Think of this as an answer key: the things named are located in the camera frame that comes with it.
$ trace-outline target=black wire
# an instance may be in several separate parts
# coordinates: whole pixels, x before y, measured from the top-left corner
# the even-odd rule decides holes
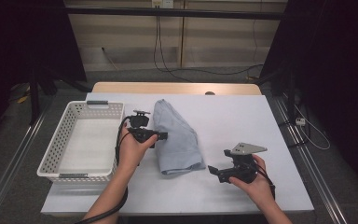
[[[304,105],[305,107],[305,117],[308,120],[308,123],[310,123],[310,115],[308,114],[308,108],[306,105]],[[308,125],[308,138],[310,138],[310,125]]]
[[[170,73],[171,76],[173,76],[173,77],[182,79],[182,80],[184,80],[184,81],[186,81],[186,82],[192,82],[192,81],[189,80],[189,79],[186,79],[186,78],[183,78],[183,77],[178,77],[178,76],[174,75],[173,72],[172,72],[170,69],[168,69],[167,64],[165,63],[165,60],[164,60],[164,54],[162,53],[161,24],[159,23],[159,17],[157,17],[157,36],[156,36],[156,44],[155,44],[155,55],[156,55],[156,47],[157,47],[157,38],[158,38],[158,42],[159,42],[159,52],[160,52],[160,55],[161,55],[162,63],[164,64],[164,67],[165,67],[166,70],[162,70],[162,69],[159,69],[159,68],[157,67],[156,57],[154,57],[156,68],[157,68],[159,71],[161,71],[161,72],[168,72],[168,73]]]
[[[289,120],[286,120],[286,121],[284,121],[284,122],[282,122],[282,123],[279,123],[279,124],[278,124],[278,127],[282,127],[283,125],[286,125],[286,124],[290,124],[290,121],[289,121]]]
[[[126,191],[124,192],[123,198],[118,203],[118,205],[116,205],[114,208],[112,208],[109,211],[106,211],[104,213],[101,213],[100,215],[97,215],[95,217],[90,217],[90,218],[81,220],[79,222],[76,222],[76,224],[92,223],[92,222],[101,220],[103,218],[112,216],[114,213],[118,212],[118,210],[120,210],[120,208],[124,205],[124,203],[127,201],[128,195],[129,195],[129,189],[126,188]]]
[[[263,0],[260,0],[260,12],[263,11]],[[254,42],[255,42],[255,51],[254,51],[254,57],[253,57],[253,61],[255,63],[255,54],[257,53],[258,50],[258,46],[257,46],[257,41],[255,40],[255,21],[253,21],[253,26],[252,26],[252,33],[253,33],[253,38],[254,38]]]
[[[253,166],[251,166],[250,164],[245,163],[245,162],[243,162],[242,164],[247,166],[249,169],[257,172],[258,174],[261,174],[262,176],[264,176],[264,178],[267,179],[267,181],[269,183],[269,188],[271,190],[272,197],[275,199],[275,185],[274,185],[274,183],[272,183],[272,180],[267,175],[267,171],[265,169],[263,169],[263,167],[261,167],[259,164],[256,165],[258,167],[258,169],[255,169]]]
[[[118,132],[117,132],[117,140],[116,140],[116,147],[115,147],[115,150],[116,150],[116,163],[118,165],[118,161],[119,161],[119,151],[120,151],[120,146],[121,146],[121,143],[123,142],[124,138],[130,134],[130,133],[126,133],[124,134],[124,136],[120,139],[120,136],[121,136],[121,130],[124,126],[124,123],[127,119],[129,119],[131,116],[127,116],[125,117],[121,123],[120,123],[120,126],[118,127]],[[118,203],[118,205],[116,205],[114,208],[104,212],[104,213],[101,213],[100,215],[97,215],[97,216],[94,216],[94,217],[90,217],[90,218],[87,218],[87,219],[84,219],[84,220],[81,220],[79,222],[76,222],[76,224],[84,224],[84,223],[92,223],[92,222],[95,222],[95,221],[98,221],[98,220],[101,220],[103,218],[106,218],[106,217],[109,217],[109,216],[112,216],[114,213],[118,212],[118,210],[120,210],[120,208],[124,205],[124,203],[127,201],[127,198],[128,198],[128,194],[129,194],[129,189],[126,188],[126,191],[124,192],[124,195],[123,197],[121,198],[121,201]]]
[[[157,66],[157,62],[156,62],[156,51],[157,51],[157,43],[159,42],[159,51],[160,51],[160,55],[161,55],[161,59],[162,62],[164,64],[165,70],[161,69]],[[213,75],[217,75],[217,76],[231,76],[231,75],[237,75],[243,72],[248,72],[249,70],[251,70],[252,68],[258,68],[259,66],[263,66],[264,64],[260,63],[260,64],[255,64],[252,66],[247,67],[246,69],[242,69],[240,71],[237,72],[232,72],[232,73],[216,73],[216,72],[211,72],[211,71],[206,71],[206,70],[202,70],[202,69],[197,69],[197,68],[176,68],[176,69],[169,69],[165,63],[164,60],[164,55],[162,52],[162,42],[161,42],[161,24],[159,22],[159,17],[157,17],[157,28],[156,28],[156,41],[155,41],[155,48],[154,48],[154,53],[153,53],[153,59],[154,59],[154,64],[156,66],[156,68],[160,71],[160,72],[168,72],[170,73],[171,76],[182,79],[184,81],[187,82],[192,82],[189,79],[183,78],[183,77],[178,77],[175,74],[173,74],[172,72],[176,72],[176,71],[195,71],[195,72],[203,72],[203,73],[208,73],[208,74],[213,74]]]

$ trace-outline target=folded towel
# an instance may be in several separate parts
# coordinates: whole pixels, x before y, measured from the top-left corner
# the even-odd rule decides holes
[[[197,144],[197,134],[165,100],[155,104],[154,129],[168,133],[168,139],[156,142],[159,170],[164,175],[205,169]]]

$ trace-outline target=white plastic basket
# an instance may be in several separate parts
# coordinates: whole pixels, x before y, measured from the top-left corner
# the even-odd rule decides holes
[[[123,116],[122,103],[70,102],[37,174],[65,184],[109,181],[117,168],[115,146]]]

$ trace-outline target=gray floor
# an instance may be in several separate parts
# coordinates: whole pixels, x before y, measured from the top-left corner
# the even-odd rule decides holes
[[[208,68],[217,72],[234,72],[243,68]],[[214,76],[202,72],[180,71],[175,73],[179,77],[191,79],[195,82],[247,82],[248,74],[241,73],[232,76]],[[156,69],[116,71],[116,72],[89,72],[89,83],[92,86],[96,81],[116,80],[116,81],[183,81],[162,73]],[[72,100],[84,100],[86,93],[77,91],[70,86],[57,83],[59,91],[52,100],[52,105],[46,114],[44,122],[40,127],[38,135],[31,144],[27,155],[22,162],[18,173],[6,197],[0,205],[0,223],[70,223],[79,220],[79,217],[51,217],[40,214],[40,209],[47,196],[50,184],[36,175],[36,169],[46,151],[48,142],[57,127],[62,112],[67,103]],[[270,95],[269,85],[261,87],[262,92],[268,97],[268,102],[274,113],[277,123],[283,122],[279,109],[276,105],[276,97]],[[12,92],[12,98],[22,95],[24,87],[19,87]],[[42,104],[47,98],[42,96]],[[26,134],[30,118],[30,100],[27,99],[23,104],[11,101],[10,107],[0,122],[0,176],[5,172],[7,165],[15,154],[21,139]],[[310,111],[310,119],[321,130],[323,126],[318,123]],[[281,127],[282,135],[290,145],[292,140],[285,126]],[[312,140],[322,145],[324,140],[312,133]],[[336,197],[340,208],[348,223],[358,223],[358,176],[342,160],[339,148],[336,148],[334,141],[329,150],[320,150],[307,144],[315,163],[321,171],[327,186]],[[296,147],[289,149],[293,155],[298,171],[304,181],[312,203],[315,207],[314,212],[288,214],[294,223],[335,223],[328,213],[323,197],[317,190],[314,181],[303,162],[301,155]],[[209,217],[133,217],[127,219],[129,223],[265,223],[262,216],[209,216]]]

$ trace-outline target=wrist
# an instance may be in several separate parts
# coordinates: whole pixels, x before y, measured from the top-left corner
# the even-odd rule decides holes
[[[131,179],[133,173],[135,173],[135,169],[131,169],[119,165],[114,173],[114,176],[120,176],[120,177]]]
[[[257,204],[257,207],[264,214],[271,213],[276,210],[281,210],[281,208],[278,206],[278,204],[275,201],[260,203]]]

